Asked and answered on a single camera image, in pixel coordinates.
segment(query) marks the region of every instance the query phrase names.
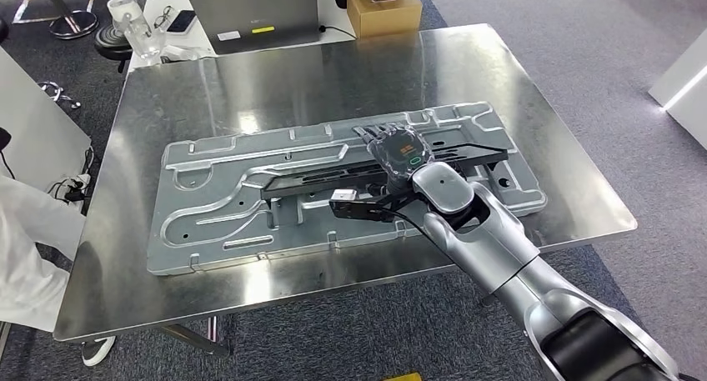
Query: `laptop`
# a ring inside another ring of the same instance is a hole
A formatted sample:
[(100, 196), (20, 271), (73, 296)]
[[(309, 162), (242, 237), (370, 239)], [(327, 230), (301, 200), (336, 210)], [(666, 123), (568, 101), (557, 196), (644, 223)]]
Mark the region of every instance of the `laptop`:
[(189, 0), (216, 54), (317, 42), (317, 0)]

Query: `white sticker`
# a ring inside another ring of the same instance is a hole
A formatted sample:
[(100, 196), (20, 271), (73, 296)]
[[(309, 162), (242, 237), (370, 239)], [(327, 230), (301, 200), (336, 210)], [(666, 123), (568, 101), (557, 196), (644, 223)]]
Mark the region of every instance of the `white sticker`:
[(231, 31), (230, 33), (220, 33), (217, 35), (218, 40), (223, 42), (223, 41), (230, 41), (231, 39), (239, 39), (241, 38), (241, 33), (238, 31)]

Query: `water bottle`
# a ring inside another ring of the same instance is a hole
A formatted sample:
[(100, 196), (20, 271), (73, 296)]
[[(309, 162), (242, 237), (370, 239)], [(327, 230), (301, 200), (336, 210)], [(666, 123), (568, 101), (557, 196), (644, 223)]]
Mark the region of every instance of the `water bottle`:
[(109, 0), (108, 11), (113, 17), (113, 26), (125, 35), (139, 57), (147, 60), (162, 52), (166, 39), (164, 31), (148, 23), (138, 1)]

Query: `smartphone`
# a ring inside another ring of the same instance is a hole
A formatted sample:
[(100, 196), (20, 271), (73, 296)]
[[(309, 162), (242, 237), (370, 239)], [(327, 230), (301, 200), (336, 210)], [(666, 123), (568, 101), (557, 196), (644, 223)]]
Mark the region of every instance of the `smartphone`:
[(194, 25), (194, 19), (197, 17), (194, 10), (182, 10), (177, 14), (177, 17), (169, 24), (168, 33), (176, 35), (185, 35)]

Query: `yellow sticker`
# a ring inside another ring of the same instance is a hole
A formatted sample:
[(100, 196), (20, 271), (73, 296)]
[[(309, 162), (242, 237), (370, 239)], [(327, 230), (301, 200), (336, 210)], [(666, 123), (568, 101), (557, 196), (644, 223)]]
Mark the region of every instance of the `yellow sticker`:
[(253, 30), (253, 33), (269, 33), (270, 31), (274, 31), (275, 27), (262, 27), (262, 28), (255, 28)]
[(422, 381), (422, 377), (418, 373), (410, 373), (399, 377), (387, 378), (385, 381)]

